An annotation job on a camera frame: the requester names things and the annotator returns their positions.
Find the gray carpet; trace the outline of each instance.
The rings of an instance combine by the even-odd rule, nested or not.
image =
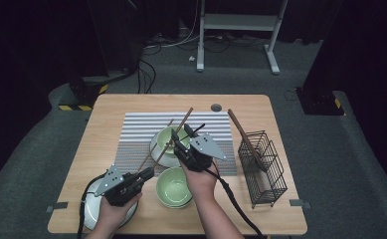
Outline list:
[[[217,51],[223,46],[209,43],[207,47]],[[293,92],[302,86],[319,44],[277,43],[279,76],[271,74],[261,48],[231,46],[222,53],[206,52],[203,73],[197,73],[196,62],[189,61],[190,56],[196,57],[195,51],[163,48],[142,60],[157,74],[153,94],[270,97],[298,195],[311,205],[304,209],[307,233],[292,238],[387,238],[387,176],[346,94],[335,92],[346,116],[322,117],[305,115]],[[146,65],[141,67],[152,74]],[[133,75],[109,84],[106,93],[135,94],[137,88],[137,75]],[[51,92],[53,109],[26,135],[0,172],[0,238],[76,238],[47,230],[51,217],[47,206],[57,201],[91,115],[58,110],[67,89],[61,86]]]

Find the metal stand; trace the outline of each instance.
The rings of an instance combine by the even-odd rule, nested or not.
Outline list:
[[[200,36],[197,50],[198,72],[205,70],[204,34],[205,29],[226,29],[226,30],[247,30],[247,31],[268,31],[273,32],[271,41],[265,45],[265,53],[271,65],[274,75],[280,73],[277,61],[274,56],[274,45],[280,31],[284,13],[289,0],[283,0],[280,12],[277,16],[261,15],[233,15],[233,14],[205,14],[205,0],[202,0],[200,9]]]

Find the wire basket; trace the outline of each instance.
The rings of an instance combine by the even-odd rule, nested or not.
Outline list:
[[[245,141],[239,147],[239,157],[249,188],[252,208],[256,204],[274,203],[287,191],[281,165],[274,143],[268,139],[264,130],[246,133],[253,148]],[[251,152],[254,150],[259,158]]]

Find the black wire basket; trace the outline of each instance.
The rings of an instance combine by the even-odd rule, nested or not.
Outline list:
[[[275,202],[287,191],[284,181],[284,168],[275,149],[274,143],[268,139],[264,130],[246,133],[251,146],[249,148],[242,139],[239,147],[239,157],[252,201],[256,204],[274,206]]]

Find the wooden table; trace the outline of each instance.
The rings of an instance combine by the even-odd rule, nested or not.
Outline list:
[[[237,201],[266,235],[301,235],[307,224],[299,206],[290,206],[291,199],[298,199],[289,162],[283,146],[270,99],[262,95],[101,95],[95,104],[91,118],[82,137],[69,174],[63,185],[58,202],[68,202],[65,209],[53,211],[48,230],[51,233],[76,233],[79,226],[81,196],[88,182],[104,173],[115,161],[118,140],[125,113],[142,112],[210,112],[213,104],[222,111],[231,109],[244,131],[264,129],[274,142],[284,167],[284,179],[288,190],[275,203],[258,204],[252,209],[250,195],[237,155],[241,136],[230,122],[237,165],[237,176],[225,176]],[[170,209],[162,205],[156,196],[157,177],[143,186],[143,196],[133,218],[119,230],[121,234],[204,234],[194,201],[182,209]],[[220,183],[216,187],[217,200],[244,235],[255,231],[236,211]]]

